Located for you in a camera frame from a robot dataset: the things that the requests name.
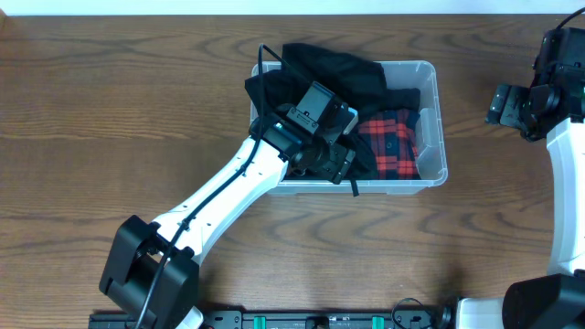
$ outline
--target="plastic storage container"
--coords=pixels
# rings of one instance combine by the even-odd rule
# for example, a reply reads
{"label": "plastic storage container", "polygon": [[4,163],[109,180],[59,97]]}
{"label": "plastic storage container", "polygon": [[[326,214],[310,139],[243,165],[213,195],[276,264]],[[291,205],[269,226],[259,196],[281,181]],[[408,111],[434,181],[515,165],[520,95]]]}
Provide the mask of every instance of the plastic storage container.
{"label": "plastic storage container", "polygon": [[[424,60],[380,61],[389,89],[420,89],[420,119],[416,126],[416,143],[419,157],[416,160],[420,180],[369,180],[357,181],[359,193],[387,193],[413,195],[426,187],[439,186],[447,180],[447,156],[442,135],[441,109],[437,91],[437,73],[431,63]],[[280,69],[278,61],[263,62],[263,71]],[[258,65],[252,76],[258,75]],[[250,109],[250,123],[258,116],[254,104]],[[321,180],[284,180],[271,190],[271,194],[296,193],[351,193],[351,185],[343,181],[334,185]]]}

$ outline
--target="table surface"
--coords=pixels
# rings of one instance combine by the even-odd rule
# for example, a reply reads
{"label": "table surface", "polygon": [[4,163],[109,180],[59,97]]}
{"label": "table surface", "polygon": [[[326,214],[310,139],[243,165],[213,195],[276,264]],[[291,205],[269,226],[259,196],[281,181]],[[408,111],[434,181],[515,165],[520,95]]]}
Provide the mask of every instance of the table surface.
{"label": "table surface", "polygon": [[543,33],[562,18],[9,17],[0,327],[79,328],[117,309],[98,290],[116,229],[177,205],[239,148],[250,122],[243,81],[260,42],[428,60],[449,179],[416,196],[263,196],[207,256],[202,302],[389,309],[403,297],[502,296],[544,275],[553,228],[545,143],[484,116],[498,84],[530,83]]}

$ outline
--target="plaid fabric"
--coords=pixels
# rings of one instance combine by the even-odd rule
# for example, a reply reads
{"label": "plaid fabric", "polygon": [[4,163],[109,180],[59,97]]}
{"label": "plaid fabric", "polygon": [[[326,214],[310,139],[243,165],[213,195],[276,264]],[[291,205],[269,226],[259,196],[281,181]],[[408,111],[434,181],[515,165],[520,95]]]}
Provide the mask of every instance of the plaid fabric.
{"label": "plaid fabric", "polygon": [[419,117],[411,110],[383,111],[358,126],[376,156],[378,179],[420,179],[414,134]]}

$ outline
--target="black cloth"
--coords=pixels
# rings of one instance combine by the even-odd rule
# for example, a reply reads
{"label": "black cloth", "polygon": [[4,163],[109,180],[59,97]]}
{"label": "black cloth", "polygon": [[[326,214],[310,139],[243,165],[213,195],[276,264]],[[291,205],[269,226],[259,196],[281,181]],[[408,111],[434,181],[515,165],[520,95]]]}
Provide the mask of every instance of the black cloth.
{"label": "black cloth", "polygon": [[[298,104],[312,81],[323,84],[351,108],[356,109],[360,123],[380,111],[419,109],[420,91],[388,90],[384,70],[379,63],[301,43],[283,45],[282,58],[304,78],[285,66],[280,70],[265,72],[265,111],[274,111],[284,103]],[[245,88],[256,108],[259,108],[258,76],[247,79]],[[359,134],[351,132],[349,135],[342,135],[338,142],[356,151],[346,179],[368,180],[378,175],[376,157]]]}

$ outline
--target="white casing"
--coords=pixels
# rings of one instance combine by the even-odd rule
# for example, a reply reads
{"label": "white casing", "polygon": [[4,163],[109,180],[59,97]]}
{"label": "white casing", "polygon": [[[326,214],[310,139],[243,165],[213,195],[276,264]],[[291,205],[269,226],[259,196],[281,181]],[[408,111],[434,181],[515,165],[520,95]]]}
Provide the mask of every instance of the white casing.
{"label": "white casing", "polygon": [[[255,141],[246,139],[236,155],[216,175],[205,183],[194,195],[169,212],[158,216],[154,222],[161,227],[157,233],[170,241],[187,217],[209,194],[218,189],[246,162]],[[176,247],[191,248],[193,260],[201,265],[207,253],[226,229],[258,197],[276,187],[284,178],[288,162],[279,158],[280,152],[261,141],[253,162],[246,173],[236,178],[221,193],[214,197],[193,219],[189,229],[184,231]],[[203,323],[203,314],[193,307],[177,329],[197,329]]]}
{"label": "white casing", "polygon": [[[555,230],[547,274],[585,269],[585,124],[566,119],[547,134],[555,182]],[[457,329],[501,329],[504,298],[466,298]]]}
{"label": "white casing", "polygon": [[465,298],[457,304],[455,328],[504,329],[504,298]]}
{"label": "white casing", "polygon": [[565,119],[547,134],[555,180],[555,234],[547,274],[585,270],[585,124]]}

